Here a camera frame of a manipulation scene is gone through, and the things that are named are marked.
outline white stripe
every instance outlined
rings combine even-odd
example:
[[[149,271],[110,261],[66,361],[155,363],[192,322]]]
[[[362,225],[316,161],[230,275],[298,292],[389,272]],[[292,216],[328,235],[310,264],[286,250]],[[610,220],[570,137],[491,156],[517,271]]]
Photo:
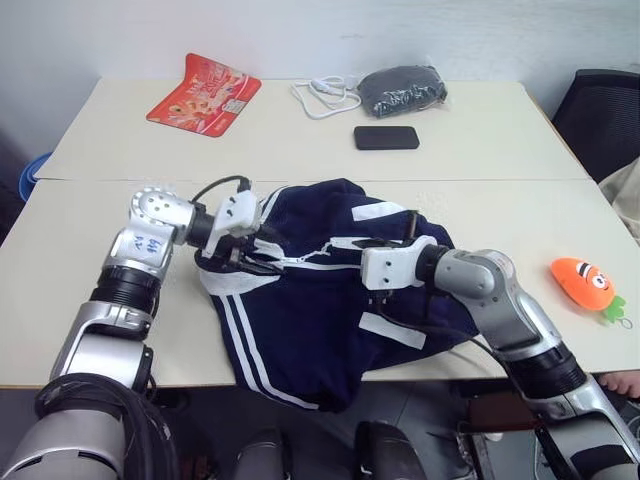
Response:
[[[343,270],[345,268],[360,268],[360,265],[337,264],[337,265],[321,265],[319,263],[310,262],[269,262],[272,265],[281,268],[306,268],[307,270]]]
[[[275,258],[276,260],[285,263],[301,263],[306,262],[307,259],[315,257],[316,255],[331,255],[329,252],[327,252],[327,249],[331,246],[329,242],[326,242],[320,250],[314,250],[313,252],[306,253],[300,257],[287,257],[285,256],[284,250],[282,250],[282,247],[280,245],[278,245],[277,243],[266,242],[259,238],[254,240],[253,246],[256,247],[257,250],[255,252],[252,252],[252,255],[268,255]]]
[[[238,314],[240,315],[240,322],[242,323],[242,328],[247,339],[247,345],[249,345],[249,352],[251,353],[251,357],[256,364],[258,374],[260,375],[260,381],[262,382],[262,386],[264,387],[264,389],[274,397],[284,400],[285,402],[293,403],[294,405],[298,405],[299,407],[307,408],[309,410],[317,410],[319,407],[317,404],[305,402],[304,400],[289,395],[288,393],[281,392],[271,385],[271,383],[269,382],[269,376],[267,375],[267,370],[264,368],[264,362],[262,361],[260,352],[258,352],[256,341],[253,337],[253,331],[251,330],[251,324],[249,323],[249,318],[247,317],[247,312],[244,309],[242,299],[239,295],[233,295],[231,298],[233,298],[236,303],[236,308],[238,309]]]
[[[331,237],[329,243],[333,248],[339,248],[341,250],[362,250],[360,247],[356,247],[353,242],[359,240],[371,240],[371,237]],[[402,240],[387,240],[393,243],[402,243]]]
[[[280,275],[252,275],[246,272],[208,272],[200,270],[200,282],[209,295],[224,297],[234,293],[247,293],[280,280]]]
[[[369,312],[362,314],[358,326],[363,330],[390,338],[416,350],[422,350],[427,339],[423,332],[395,325],[384,317]]]
[[[362,220],[371,220],[373,218],[386,217],[387,215],[393,215],[394,213],[404,212],[406,208],[401,207],[397,203],[393,202],[378,202],[370,205],[360,205],[359,207],[353,207],[351,214],[353,215],[354,222],[361,222]]]
[[[229,330],[231,331],[231,338],[233,339],[233,346],[236,350],[236,354],[238,355],[238,359],[240,360],[240,366],[242,367],[242,373],[244,375],[244,379],[249,385],[249,388],[254,392],[260,392],[258,385],[256,385],[256,381],[253,378],[253,373],[251,372],[251,366],[249,365],[249,360],[247,359],[247,354],[244,351],[244,347],[242,346],[242,340],[240,339],[240,333],[238,332],[238,327],[236,327],[236,322],[233,319],[233,313],[231,312],[231,306],[229,305],[229,300],[227,297],[220,297],[220,301],[222,302],[222,306],[224,307],[224,316],[227,321],[227,325],[229,326]]]
[[[284,190],[287,187],[280,187],[278,190],[276,190],[275,192],[273,192],[271,194],[271,198],[269,199],[269,202],[267,203],[267,206],[264,208],[264,210],[262,210],[262,216],[260,217],[260,223],[264,223],[267,221],[267,218],[269,218],[269,214],[271,213],[271,210],[273,209],[273,205],[276,203],[276,200],[278,199],[278,195],[280,195],[280,192],[282,192],[282,190]]]

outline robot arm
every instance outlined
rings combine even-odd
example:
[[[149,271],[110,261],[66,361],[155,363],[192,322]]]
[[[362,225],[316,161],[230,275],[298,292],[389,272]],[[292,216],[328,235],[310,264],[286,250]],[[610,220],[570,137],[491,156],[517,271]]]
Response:
[[[151,467],[138,469],[135,478],[177,478],[175,464],[153,469],[154,462],[171,457],[174,447],[154,407],[134,393],[143,392],[150,379],[153,350],[144,340],[174,245],[187,243],[222,264],[269,273],[267,265],[245,263],[238,248],[259,228],[260,205],[248,187],[241,182],[215,217],[203,205],[160,189],[133,196],[129,223],[116,236],[97,286],[81,305],[55,361],[51,383],[38,396],[41,420],[23,438],[0,478],[122,480],[125,449],[143,443],[139,463]],[[132,431],[136,441],[128,443]],[[163,442],[167,452],[150,460],[145,450]]]
[[[614,470],[638,478],[638,442],[542,307],[519,285],[507,256],[495,250],[449,250],[420,237],[409,246],[366,249],[362,280],[371,290],[426,283],[465,305],[541,419],[538,436],[559,478],[618,478]]]

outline black cable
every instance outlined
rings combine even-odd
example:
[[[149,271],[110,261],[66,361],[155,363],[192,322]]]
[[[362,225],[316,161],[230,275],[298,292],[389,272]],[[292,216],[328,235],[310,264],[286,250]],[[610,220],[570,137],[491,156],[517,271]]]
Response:
[[[158,396],[158,384],[156,383],[156,379],[153,378],[153,375],[149,375],[149,383],[151,384],[151,388],[147,391],[147,400],[154,403]]]
[[[251,188],[251,180],[249,180],[247,177],[243,177],[242,175],[231,175],[229,177],[224,177],[224,178],[221,178],[220,180],[216,180],[215,182],[210,183],[209,185],[204,187],[202,190],[200,190],[198,193],[196,193],[193,196],[193,198],[191,199],[191,203],[197,202],[205,193],[217,187],[218,185],[222,185],[223,183],[233,182],[235,180],[240,181],[238,192],[249,190]]]
[[[119,401],[123,409],[123,420],[129,431],[135,434],[134,448],[138,462],[137,476],[140,480],[155,480],[152,457],[152,441],[149,423],[144,411],[141,411],[135,394],[124,385],[102,375],[72,373],[58,377],[46,385],[35,401],[35,410],[39,418],[46,416],[64,400],[73,398],[79,391],[98,388]]]
[[[99,390],[109,397],[104,399],[91,396]],[[37,395],[35,410],[39,418],[52,411],[56,411],[65,401],[81,399],[82,393],[88,392],[89,399],[102,401],[109,405],[119,407],[123,422],[132,436],[137,462],[136,480],[173,480],[180,478],[179,462],[175,443],[170,429],[159,410],[152,405],[144,395],[126,388],[124,385],[101,375],[74,373],[58,377],[44,387]],[[152,431],[162,445],[162,461],[164,463],[164,476],[159,465],[156,466],[153,456]]]
[[[502,363],[502,360],[495,354],[493,353],[493,351],[491,351],[491,349],[489,349],[488,347],[486,347],[485,345],[483,345],[482,343],[480,343],[478,340],[476,340],[473,335],[470,335],[466,332],[463,332],[461,330],[456,330],[455,328],[449,328],[449,327],[435,327],[432,325],[412,325],[409,323],[403,323],[403,322],[399,322],[398,320],[390,317],[389,315],[387,315],[386,313],[384,313],[382,311],[382,305],[380,305],[378,303],[378,306],[376,308],[376,313],[378,315],[380,315],[382,318],[384,318],[387,322],[393,323],[394,325],[398,325],[399,327],[403,327],[403,328],[408,328],[410,330],[417,330],[419,332],[422,333],[448,333],[448,334],[453,334],[453,335],[457,335],[459,337],[464,338],[465,340],[468,340],[469,342],[477,345],[478,347],[480,347],[482,350],[484,350],[485,352],[487,352],[487,354],[491,355],[491,357],[500,364],[500,366],[505,369],[506,372],[506,368],[504,363]]]

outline floor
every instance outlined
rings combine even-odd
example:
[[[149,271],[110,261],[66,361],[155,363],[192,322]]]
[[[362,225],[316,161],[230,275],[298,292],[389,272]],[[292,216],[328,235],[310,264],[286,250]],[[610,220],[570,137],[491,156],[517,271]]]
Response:
[[[35,421],[34,393],[0,390],[0,465]],[[464,411],[465,402],[445,382],[365,383],[354,404],[341,414],[294,410],[237,388],[189,389],[185,409],[210,437],[222,479],[229,478],[238,451],[255,431],[278,426],[294,448],[294,478],[323,480],[351,478],[351,446],[362,420],[381,420],[402,429],[429,480],[472,478],[467,477],[469,467],[458,454],[453,433]],[[516,473],[531,478],[531,433],[507,434],[501,442],[490,443],[489,452],[496,480],[516,478]],[[539,478],[554,478],[543,462]]]

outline carrot plush toy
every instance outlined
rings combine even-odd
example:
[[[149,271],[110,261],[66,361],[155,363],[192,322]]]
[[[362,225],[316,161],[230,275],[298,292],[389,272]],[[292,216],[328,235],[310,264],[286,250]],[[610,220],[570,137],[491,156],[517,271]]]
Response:
[[[602,311],[612,323],[624,317],[625,300],[616,296],[609,277],[595,265],[579,258],[563,257],[551,264],[551,273],[578,305]]]

